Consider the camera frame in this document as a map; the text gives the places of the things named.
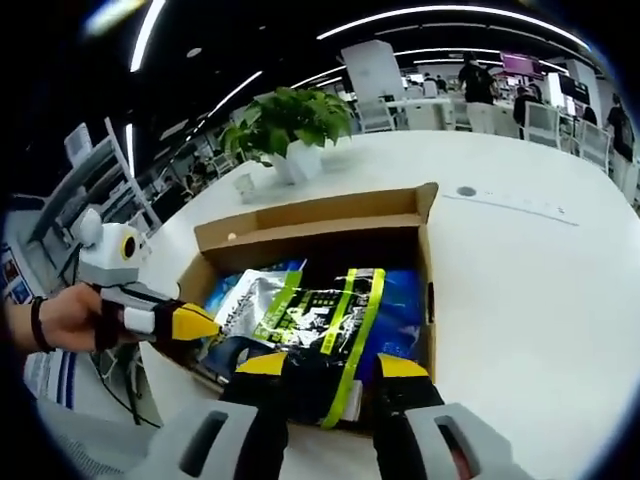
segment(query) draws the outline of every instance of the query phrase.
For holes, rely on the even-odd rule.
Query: open cardboard box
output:
[[[348,268],[413,268],[423,282],[425,306],[419,363],[435,379],[427,220],[437,192],[436,183],[427,183],[418,188],[309,200],[200,225],[195,228],[200,252],[179,280],[180,299],[204,305],[219,279],[296,258],[330,263],[345,272]],[[193,371],[192,344],[155,346]]]

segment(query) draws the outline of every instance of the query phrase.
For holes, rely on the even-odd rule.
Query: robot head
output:
[[[142,235],[135,228],[103,224],[98,212],[89,209],[80,223],[79,237],[81,280],[104,287],[138,280],[145,255]]]

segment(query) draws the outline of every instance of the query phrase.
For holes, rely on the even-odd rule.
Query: table surface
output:
[[[440,184],[428,222],[437,387],[513,446],[536,478],[575,478],[623,420],[640,372],[640,221],[604,174],[516,139],[396,131],[341,139],[324,173],[280,186],[244,164],[151,238],[143,278],[175,280],[197,251],[193,227],[276,204]],[[253,204],[232,182],[250,172]],[[457,190],[470,186],[474,197]],[[164,420],[212,396],[148,344],[142,357]],[[379,478],[369,440],[292,427],[281,478]]]

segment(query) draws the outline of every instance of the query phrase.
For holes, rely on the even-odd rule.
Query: white pot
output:
[[[322,148],[317,145],[307,146],[300,140],[290,143],[287,157],[271,155],[269,160],[278,172],[278,176],[286,184],[304,183],[318,176],[322,171],[320,156]]]

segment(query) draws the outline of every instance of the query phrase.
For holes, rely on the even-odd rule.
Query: wrist strap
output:
[[[50,353],[55,351],[55,348],[49,345],[47,339],[44,338],[42,322],[40,321],[40,307],[44,301],[45,299],[43,297],[35,297],[31,303],[31,331],[33,332],[33,338],[40,351]]]

